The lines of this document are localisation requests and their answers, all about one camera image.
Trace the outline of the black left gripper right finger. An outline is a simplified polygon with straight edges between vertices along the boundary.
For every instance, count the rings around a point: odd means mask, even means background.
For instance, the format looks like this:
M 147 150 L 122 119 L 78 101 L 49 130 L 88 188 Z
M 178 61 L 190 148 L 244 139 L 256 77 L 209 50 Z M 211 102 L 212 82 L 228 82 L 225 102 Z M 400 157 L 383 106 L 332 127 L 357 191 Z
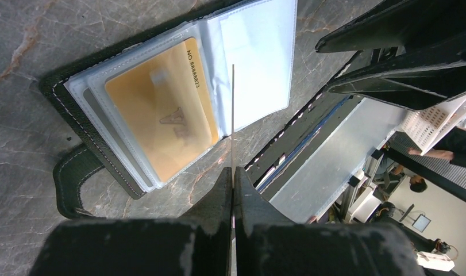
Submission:
M 407 236 L 387 223 L 300 224 L 235 169 L 238 275 L 423 275 Z

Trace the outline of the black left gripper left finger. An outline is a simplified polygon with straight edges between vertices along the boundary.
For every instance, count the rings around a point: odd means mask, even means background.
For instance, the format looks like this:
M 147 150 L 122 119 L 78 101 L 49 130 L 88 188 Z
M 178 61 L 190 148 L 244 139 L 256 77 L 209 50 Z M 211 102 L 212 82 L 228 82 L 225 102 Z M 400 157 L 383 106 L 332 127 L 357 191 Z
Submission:
M 177 218 L 83 218 L 58 225 L 30 275 L 229 275 L 232 170 Z

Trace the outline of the gold credit card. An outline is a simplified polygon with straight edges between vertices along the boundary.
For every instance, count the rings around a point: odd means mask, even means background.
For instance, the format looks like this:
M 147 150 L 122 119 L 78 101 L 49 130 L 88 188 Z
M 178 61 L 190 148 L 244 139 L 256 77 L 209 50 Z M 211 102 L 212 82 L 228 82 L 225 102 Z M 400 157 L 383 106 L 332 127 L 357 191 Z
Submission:
M 161 183 L 219 140 L 194 37 L 109 79 L 105 89 Z

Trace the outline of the black card holder wallet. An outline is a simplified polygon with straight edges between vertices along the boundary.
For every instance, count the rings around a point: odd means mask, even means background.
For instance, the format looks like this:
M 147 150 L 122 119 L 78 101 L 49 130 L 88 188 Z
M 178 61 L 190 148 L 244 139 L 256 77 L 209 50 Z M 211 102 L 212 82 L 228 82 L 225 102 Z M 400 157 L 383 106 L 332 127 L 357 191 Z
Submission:
M 297 5 L 215 1 L 44 77 L 41 93 L 82 140 L 53 170 L 60 214 L 90 216 L 80 188 L 103 168 L 137 200 L 288 107 Z

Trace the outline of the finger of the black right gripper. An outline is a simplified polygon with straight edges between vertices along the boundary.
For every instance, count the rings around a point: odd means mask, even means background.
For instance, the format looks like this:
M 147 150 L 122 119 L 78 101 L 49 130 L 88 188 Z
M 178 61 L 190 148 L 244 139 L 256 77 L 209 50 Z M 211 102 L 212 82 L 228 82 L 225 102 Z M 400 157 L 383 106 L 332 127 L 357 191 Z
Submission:
M 407 110 L 466 95 L 466 31 L 439 43 L 345 74 L 326 87 Z
M 417 49 L 466 31 L 466 1 L 381 1 L 317 42 L 318 53 Z

